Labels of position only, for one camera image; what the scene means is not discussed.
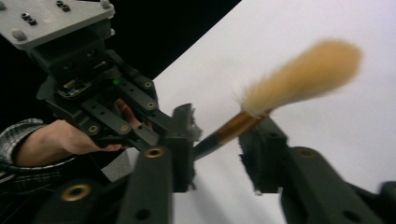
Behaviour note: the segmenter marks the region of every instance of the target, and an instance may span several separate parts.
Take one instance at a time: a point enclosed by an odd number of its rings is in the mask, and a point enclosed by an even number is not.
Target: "brush handle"
[[[246,111],[240,112],[221,126],[217,131],[210,134],[206,139],[195,146],[193,155],[194,159],[197,161],[212,153],[216,149],[235,139],[237,136],[252,129],[266,118],[268,118],[268,116],[254,118]]]

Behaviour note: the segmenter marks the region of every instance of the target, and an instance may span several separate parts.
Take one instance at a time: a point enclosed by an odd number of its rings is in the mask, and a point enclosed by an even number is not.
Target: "black metal bracket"
[[[396,182],[385,184],[374,197],[352,188],[314,149],[288,147],[286,135],[271,119],[239,141],[254,189],[281,191],[288,223],[395,223]]]

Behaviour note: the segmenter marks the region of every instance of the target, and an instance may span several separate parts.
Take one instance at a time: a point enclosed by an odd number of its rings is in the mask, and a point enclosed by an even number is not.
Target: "human hand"
[[[121,99],[116,101],[121,114],[135,129],[141,122],[134,116],[132,109]],[[82,155],[96,151],[117,151],[122,145],[97,146],[91,138],[67,123],[56,120],[31,133],[21,144],[15,157],[20,166],[40,166],[60,161],[72,155]]]

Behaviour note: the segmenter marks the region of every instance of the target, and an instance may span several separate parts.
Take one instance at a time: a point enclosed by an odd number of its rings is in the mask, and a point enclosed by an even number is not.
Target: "brush bristles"
[[[317,97],[347,84],[359,70],[361,51],[341,40],[325,40],[254,83],[241,98],[253,117]]]

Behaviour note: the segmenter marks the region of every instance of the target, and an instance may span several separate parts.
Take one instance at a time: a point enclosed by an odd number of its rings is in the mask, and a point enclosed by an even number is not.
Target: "black background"
[[[153,79],[239,0],[112,0],[116,35],[106,41],[128,64]],[[46,74],[0,36],[0,131],[22,119],[53,119],[35,94]]]

